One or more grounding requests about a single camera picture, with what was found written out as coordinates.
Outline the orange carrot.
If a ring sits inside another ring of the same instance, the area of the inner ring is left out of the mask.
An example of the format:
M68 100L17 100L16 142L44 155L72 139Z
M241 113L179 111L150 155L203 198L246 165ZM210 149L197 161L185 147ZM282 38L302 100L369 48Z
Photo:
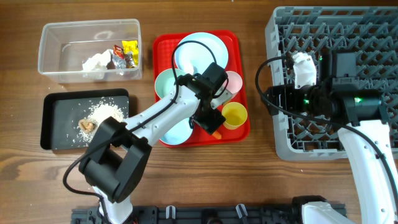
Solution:
M222 135L221 135L219 132L217 132L217 131L215 131L215 132L212 134L212 136L213 136L214 138L216 138L216 139L221 139L221 138L222 138Z

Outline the light blue bowl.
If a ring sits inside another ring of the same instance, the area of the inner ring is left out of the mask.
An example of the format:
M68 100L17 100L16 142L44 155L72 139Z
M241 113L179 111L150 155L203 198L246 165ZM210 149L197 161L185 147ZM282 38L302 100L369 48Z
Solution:
M161 138L162 143L176 146L187 141L192 135L193 128L190 125L190 119L186 118L173 126Z

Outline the green bowl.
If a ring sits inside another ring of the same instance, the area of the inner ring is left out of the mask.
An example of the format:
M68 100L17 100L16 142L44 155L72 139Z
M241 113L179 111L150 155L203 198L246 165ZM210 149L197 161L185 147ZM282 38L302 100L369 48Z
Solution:
M162 99L168 95L175 85L174 71L172 68L166 69L161 72L155 79L155 92L157 96Z

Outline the yellow snack wrapper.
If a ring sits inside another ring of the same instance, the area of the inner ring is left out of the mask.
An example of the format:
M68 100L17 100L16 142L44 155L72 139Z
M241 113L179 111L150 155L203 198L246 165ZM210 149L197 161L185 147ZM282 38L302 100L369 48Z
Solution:
M137 40L123 40L124 59L127 68L135 68L139 62L139 48Z

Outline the red silver candy wrapper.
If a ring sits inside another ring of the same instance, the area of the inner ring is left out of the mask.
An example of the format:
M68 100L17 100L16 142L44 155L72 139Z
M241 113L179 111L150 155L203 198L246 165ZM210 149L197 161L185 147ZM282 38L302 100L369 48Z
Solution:
M114 45L112 49L108 50L111 56L110 62L107 64L107 69L125 69L127 67L126 60L124 58L123 49L118 46Z

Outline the white tissue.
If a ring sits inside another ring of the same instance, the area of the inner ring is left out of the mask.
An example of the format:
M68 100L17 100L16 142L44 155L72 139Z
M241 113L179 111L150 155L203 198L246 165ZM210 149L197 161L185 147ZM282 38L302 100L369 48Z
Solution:
M111 52L105 50L102 54L95 54L82 63L83 76L95 80L102 80L105 76L108 63L111 61Z

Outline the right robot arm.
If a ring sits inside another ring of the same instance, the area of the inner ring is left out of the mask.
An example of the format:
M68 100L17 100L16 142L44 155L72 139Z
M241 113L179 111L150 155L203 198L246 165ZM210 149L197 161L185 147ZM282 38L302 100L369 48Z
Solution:
M283 113L336 129L349 159L363 223L397 223L397 168L390 147L389 116L377 90L362 90L354 52L336 51L319 57L299 52L283 60L295 81L262 91L269 114Z

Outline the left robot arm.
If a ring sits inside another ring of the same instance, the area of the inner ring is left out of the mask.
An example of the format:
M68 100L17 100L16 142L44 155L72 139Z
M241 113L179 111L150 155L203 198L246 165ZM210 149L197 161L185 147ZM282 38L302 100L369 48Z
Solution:
M74 194L87 191L72 188L67 178L74 167L94 188L99 199L103 223L124 223L132 213L129 196L141 180L154 144L176 124L190 118L209 135L225 117L211 105L226 92L229 80L223 67L214 59L203 74L174 76L169 95L145 111L117 121L106 118L97 128L86 152L75 160L63 175L63 184Z

